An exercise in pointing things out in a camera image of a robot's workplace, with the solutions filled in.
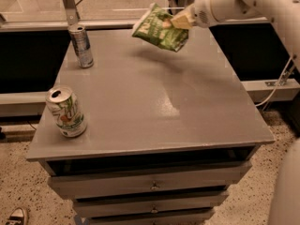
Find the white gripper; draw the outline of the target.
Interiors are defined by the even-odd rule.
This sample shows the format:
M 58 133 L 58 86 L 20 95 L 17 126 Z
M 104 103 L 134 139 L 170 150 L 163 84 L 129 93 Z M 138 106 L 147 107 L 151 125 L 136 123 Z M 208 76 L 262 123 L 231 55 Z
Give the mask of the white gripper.
M 212 0 L 194 0 L 190 10 L 182 10 L 162 23 L 163 28 L 174 26 L 178 29 L 191 29 L 194 25 L 208 28 L 218 24 L 212 9 Z

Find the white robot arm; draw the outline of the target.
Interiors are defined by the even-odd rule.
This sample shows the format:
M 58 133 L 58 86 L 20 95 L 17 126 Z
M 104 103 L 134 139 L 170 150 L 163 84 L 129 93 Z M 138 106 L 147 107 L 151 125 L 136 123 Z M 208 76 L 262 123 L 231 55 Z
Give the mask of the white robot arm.
M 299 0 L 194 0 L 171 19 L 176 28 L 210 27 L 228 20 L 266 18 L 300 69 Z M 268 225 L 300 225 L 300 139 L 279 169 Z

